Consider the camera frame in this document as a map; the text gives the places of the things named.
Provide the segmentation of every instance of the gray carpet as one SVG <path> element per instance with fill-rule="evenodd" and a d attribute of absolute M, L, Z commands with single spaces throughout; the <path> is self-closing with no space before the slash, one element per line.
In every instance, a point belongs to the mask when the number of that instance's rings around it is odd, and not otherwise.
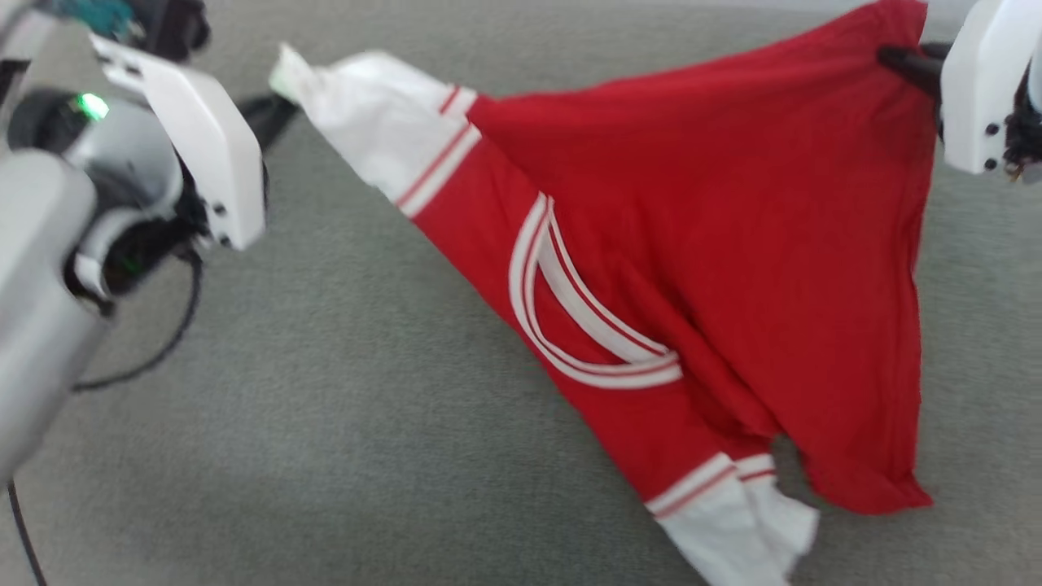
<path fill-rule="evenodd" d="M 278 41 L 314 63 L 381 47 L 505 94 L 703 60 L 837 13 L 695 3 L 215 1 L 199 66 L 241 94 Z M 73 56 L 84 47 L 61 39 L 43 77 L 108 91 Z M 303 124 L 269 165 L 270 235 L 208 255 L 184 346 L 74 401 L 20 474 L 52 586 L 700 583 L 520 340 L 396 210 Z M 939 168 L 918 275 L 919 474 L 937 506 L 838 510 L 779 445 L 784 488 L 823 511 L 796 584 L 1042 583 L 1040 226 L 1039 188 Z M 187 288 L 184 268 L 165 270 L 92 372 L 162 344 Z M 29 584 L 0 513 L 0 585 Z"/>

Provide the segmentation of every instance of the black cable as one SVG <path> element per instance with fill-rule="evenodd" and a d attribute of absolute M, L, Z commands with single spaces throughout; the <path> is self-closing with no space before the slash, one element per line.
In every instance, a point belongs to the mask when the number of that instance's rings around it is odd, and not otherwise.
<path fill-rule="evenodd" d="M 15 481 L 7 483 L 7 498 L 10 499 L 10 512 L 15 516 L 15 524 L 18 526 L 18 535 L 22 538 L 22 547 L 25 548 L 25 557 L 29 558 L 29 567 L 32 568 L 32 577 L 36 579 L 36 586 L 47 586 L 44 579 L 44 570 L 40 567 L 40 560 L 36 558 L 36 551 L 32 548 L 32 541 L 29 539 L 29 531 L 25 528 L 25 518 L 22 517 L 22 505 L 18 502 L 18 490 L 15 489 Z"/>
<path fill-rule="evenodd" d="M 73 387 L 74 393 L 85 393 L 100 391 L 107 389 L 114 385 L 120 385 L 123 383 L 129 383 L 148 372 L 151 372 L 155 367 L 159 366 L 177 349 L 180 345 L 181 340 L 184 339 L 184 334 L 189 331 L 192 322 L 195 320 L 196 312 L 199 309 L 199 299 L 202 296 L 202 258 L 195 250 L 189 250 L 180 255 L 180 259 L 188 263 L 192 267 L 192 293 L 189 297 L 189 304 L 184 311 L 184 318 L 181 319 L 180 325 L 177 326 L 177 331 L 174 332 L 173 337 L 167 342 L 167 345 L 163 347 L 151 360 L 145 364 L 128 370 L 122 374 L 117 374 L 115 376 L 108 376 L 100 381 L 91 381 L 89 383 L 77 383 Z"/>

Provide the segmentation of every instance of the red garment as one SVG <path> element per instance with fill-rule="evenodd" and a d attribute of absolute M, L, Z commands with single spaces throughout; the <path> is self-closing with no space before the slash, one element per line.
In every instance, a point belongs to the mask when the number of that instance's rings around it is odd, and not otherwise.
<path fill-rule="evenodd" d="M 702 390 L 748 433 L 791 436 L 815 488 L 863 513 L 931 504 L 913 269 L 936 129 L 875 60 L 918 44 L 925 11 L 884 0 L 743 55 L 468 114 L 582 224 L 576 255 L 639 275 L 594 291 L 639 278 L 667 297 L 686 322 L 660 336 Z"/>
<path fill-rule="evenodd" d="M 713 584 L 780 584 L 815 515 L 913 478 L 912 280 L 932 104 L 876 65 L 925 6 L 882 0 L 744 55 L 504 100 L 369 53 L 286 84 L 543 361 Z"/>

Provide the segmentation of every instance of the red and white stripe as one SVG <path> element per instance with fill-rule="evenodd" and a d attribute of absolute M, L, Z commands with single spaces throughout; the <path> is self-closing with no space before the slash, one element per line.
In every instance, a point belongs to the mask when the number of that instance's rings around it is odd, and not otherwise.
<path fill-rule="evenodd" d="M 466 116 L 477 100 L 477 92 L 460 86 L 450 86 L 449 95 L 438 113 L 443 116 Z"/>
<path fill-rule="evenodd" d="M 602 389 L 647 389 L 678 381 L 683 376 L 683 372 L 675 352 L 656 353 L 651 360 L 621 365 L 593 364 L 576 359 L 547 340 L 536 315 L 535 290 L 536 274 L 541 266 L 540 259 L 541 257 L 546 258 L 545 254 L 541 254 L 541 251 L 547 248 L 546 243 L 551 243 L 549 248 L 553 250 L 552 239 L 549 238 L 552 224 L 553 200 L 544 194 L 539 194 L 521 226 L 521 231 L 514 248 L 514 254 L 511 259 L 511 304 L 521 329 L 528 336 L 537 349 L 561 372 L 592 387 Z M 553 279 L 557 287 L 564 287 L 564 283 L 574 283 L 575 289 L 569 295 L 569 298 L 582 299 L 582 294 L 578 290 L 578 285 L 581 284 L 581 280 L 578 279 L 577 273 L 569 275 L 562 268 L 560 274 L 555 272 L 551 272 L 550 274 L 544 272 L 544 274 L 546 274 L 548 280 L 551 278 L 551 275 L 554 275 Z M 589 294 L 589 290 L 585 286 L 582 286 L 582 290 L 586 291 L 590 299 L 593 299 L 593 296 Z M 594 337 L 595 340 L 603 343 L 599 338 L 605 340 L 612 339 L 615 341 L 610 342 L 611 344 L 619 345 L 616 341 L 620 338 L 625 339 L 620 328 L 615 325 L 618 320 L 609 319 L 607 316 L 611 313 L 600 303 L 597 303 L 596 307 L 591 307 L 587 302 L 580 304 L 570 303 L 565 306 L 565 309 L 573 319 L 588 321 L 591 315 L 597 315 L 600 312 L 603 319 L 600 319 L 599 323 L 592 325 L 599 333 L 598 336 Z M 643 337 L 637 334 L 636 338 L 640 340 Z M 637 342 L 628 340 L 626 343 L 636 344 Z M 662 347 L 654 342 L 650 342 L 649 345 L 651 347 Z"/>
<path fill-rule="evenodd" d="M 669 353 L 669 348 L 641 335 L 594 297 L 579 278 L 565 247 L 561 226 L 552 215 L 546 242 L 540 250 L 539 266 L 557 301 L 591 338 L 612 353 L 627 362 L 654 360 Z"/>
<path fill-rule="evenodd" d="M 445 147 L 416 181 L 393 199 L 395 205 L 410 218 L 419 215 L 442 191 L 480 140 L 481 132 L 473 124 L 463 121 L 458 130 L 448 139 Z"/>
<path fill-rule="evenodd" d="M 774 478 L 774 458 L 770 454 L 761 454 L 751 458 L 745 458 L 735 462 L 738 468 L 738 478 L 742 482 L 751 482 L 758 479 Z"/>
<path fill-rule="evenodd" d="M 644 504 L 656 519 L 665 519 L 700 496 L 734 480 L 738 468 L 725 454 L 717 454 L 684 477 L 669 490 Z"/>

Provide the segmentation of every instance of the gray surface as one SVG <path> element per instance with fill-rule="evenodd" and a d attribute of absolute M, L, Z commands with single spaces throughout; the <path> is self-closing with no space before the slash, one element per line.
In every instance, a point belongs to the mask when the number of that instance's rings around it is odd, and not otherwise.
<path fill-rule="evenodd" d="M 706 59 L 826 18 L 640 3 L 215 2 L 200 65 L 239 93 L 283 39 L 315 63 L 382 47 L 508 93 Z M 85 59 L 63 60 L 76 41 L 46 76 L 103 90 Z M 183 348 L 77 400 L 21 474 L 52 585 L 698 583 L 521 342 L 397 211 L 303 125 L 270 166 L 271 234 L 212 254 Z M 1040 225 L 1037 189 L 939 172 L 919 270 L 919 471 L 938 505 L 880 518 L 824 506 L 783 446 L 786 489 L 824 512 L 797 584 L 1042 581 Z M 187 287 L 172 267 L 143 291 L 95 372 L 160 344 Z M 30 584 L 2 514 L 0 584 Z"/>

